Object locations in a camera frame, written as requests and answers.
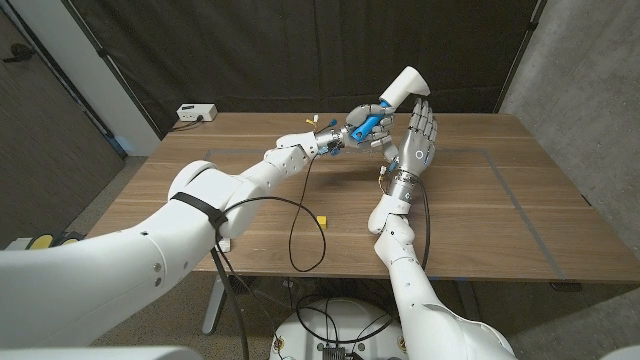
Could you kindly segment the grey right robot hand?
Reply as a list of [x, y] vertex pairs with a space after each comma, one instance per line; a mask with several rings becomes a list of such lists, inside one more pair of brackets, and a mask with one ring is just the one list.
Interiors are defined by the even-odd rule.
[[427, 100], [418, 98], [399, 150], [390, 163], [393, 175], [388, 195], [404, 202], [411, 200], [414, 186], [435, 156], [437, 120]]

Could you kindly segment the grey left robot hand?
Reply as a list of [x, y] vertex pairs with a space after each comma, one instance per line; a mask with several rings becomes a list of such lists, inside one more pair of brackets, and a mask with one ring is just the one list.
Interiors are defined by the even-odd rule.
[[[395, 109], [378, 104], [366, 104], [355, 107], [346, 117], [340, 132], [334, 135], [329, 149], [351, 147], [356, 149], [373, 148], [380, 150], [384, 158], [391, 163], [398, 156], [398, 149], [392, 143], [390, 129], [393, 126]], [[378, 123], [362, 139], [356, 140], [353, 135], [358, 128], [370, 118], [375, 117]]]

